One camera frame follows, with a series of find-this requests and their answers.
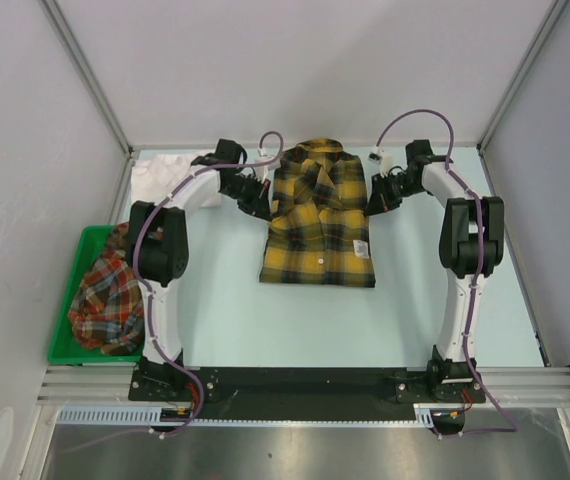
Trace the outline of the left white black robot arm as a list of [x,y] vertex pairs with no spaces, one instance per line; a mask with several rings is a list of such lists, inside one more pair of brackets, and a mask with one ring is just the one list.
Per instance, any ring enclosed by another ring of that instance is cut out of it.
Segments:
[[182,362],[178,326],[171,319],[175,291],[189,262],[187,221],[217,194],[235,200],[250,216],[269,218],[270,181],[244,174],[247,159],[243,146],[221,139],[212,153],[189,162],[186,175],[162,199],[138,200],[130,209],[127,261],[139,282],[145,321],[141,378],[132,381],[136,394],[147,389],[172,400],[195,383]]

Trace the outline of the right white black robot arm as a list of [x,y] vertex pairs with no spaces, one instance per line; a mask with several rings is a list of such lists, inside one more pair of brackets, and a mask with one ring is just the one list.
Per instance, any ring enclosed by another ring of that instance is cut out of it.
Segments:
[[439,403],[483,400],[476,370],[475,330],[485,285],[504,256],[504,202],[477,194],[446,155],[427,140],[405,148],[406,165],[396,165],[376,145],[369,159],[379,167],[371,178],[369,216],[390,212],[413,195],[426,193],[443,207],[438,256],[447,274],[444,320],[424,373],[397,378],[399,388],[416,385]]

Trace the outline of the yellow plaid long sleeve shirt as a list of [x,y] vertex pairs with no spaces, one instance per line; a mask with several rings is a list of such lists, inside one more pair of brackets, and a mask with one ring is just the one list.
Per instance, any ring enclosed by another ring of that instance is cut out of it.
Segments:
[[285,151],[259,281],[373,288],[367,203],[362,162],[339,141],[307,140]]

